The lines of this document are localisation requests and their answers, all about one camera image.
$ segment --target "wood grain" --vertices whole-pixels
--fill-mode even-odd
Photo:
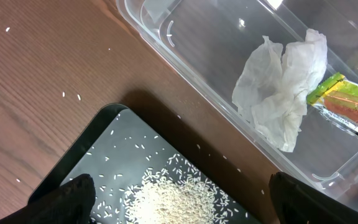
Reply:
[[[141,41],[111,2],[97,0],[0,0],[0,218],[26,205],[112,102],[132,108],[261,221],[275,221],[267,184],[277,168]]]

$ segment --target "white tissue paper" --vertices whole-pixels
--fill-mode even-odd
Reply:
[[[293,152],[306,96],[324,77],[327,41],[323,34],[308,29],[305,42],[287,45],[263,36],[265,43],[248,58],[236,83],[232,102],[238,113],[254,125],[277,148]]]

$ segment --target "clear plastic container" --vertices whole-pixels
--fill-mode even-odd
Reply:
[[[328,40],[325,78],[358,83],[358,1],[116,0],[124,18],[190,85],[279,169],[358,211],[358,139],[313,107],[294,152],[279,151],[240,119],[231,96],[263,35],[286,45],[307,28]]]

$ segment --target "food packet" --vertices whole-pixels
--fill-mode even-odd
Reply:
[[[358,84],[336,73],[312,91],[307,102],[341,129],[358,137]]]

